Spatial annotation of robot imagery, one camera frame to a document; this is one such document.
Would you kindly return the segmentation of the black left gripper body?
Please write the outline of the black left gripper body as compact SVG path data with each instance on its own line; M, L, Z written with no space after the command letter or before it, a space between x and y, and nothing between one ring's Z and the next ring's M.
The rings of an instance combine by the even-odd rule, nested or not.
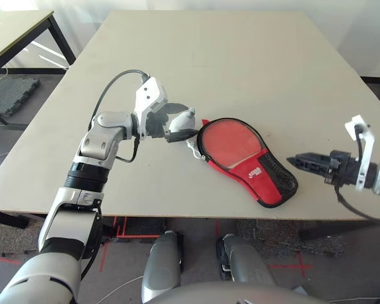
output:
M149 112L146 118L146 135L152 138L170 139L170 131L167 127L170 115L172 112L164 109Z

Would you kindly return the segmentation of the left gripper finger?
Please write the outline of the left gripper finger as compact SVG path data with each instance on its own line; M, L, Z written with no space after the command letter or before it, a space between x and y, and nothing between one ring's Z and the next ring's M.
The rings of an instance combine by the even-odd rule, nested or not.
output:
M167 115L173 115L187 111L187 106L180 103L165 103L163 106L163 112Z
M181 129L176 132L168 132L166 135L166 140L168 143L175 143L179 141L186 141L198 134L195 129Z

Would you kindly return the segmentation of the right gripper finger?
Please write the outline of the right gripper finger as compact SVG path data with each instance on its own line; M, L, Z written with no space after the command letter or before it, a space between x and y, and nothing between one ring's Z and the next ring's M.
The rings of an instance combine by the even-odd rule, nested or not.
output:
M329 165L316 162L298 162L295 164L295 167L312 174L327 174Z
M329 162L329 156L318 153L300 153L295 156L287 157L286 159L293 165L302 165L304 163L326 165Z

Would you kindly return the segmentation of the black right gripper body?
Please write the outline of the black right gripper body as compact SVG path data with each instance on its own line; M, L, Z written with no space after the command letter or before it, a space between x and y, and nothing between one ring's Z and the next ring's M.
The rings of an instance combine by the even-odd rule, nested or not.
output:
M351 153L332 150L326 169L324 182L332 186L355 185L361 162L351 157Z

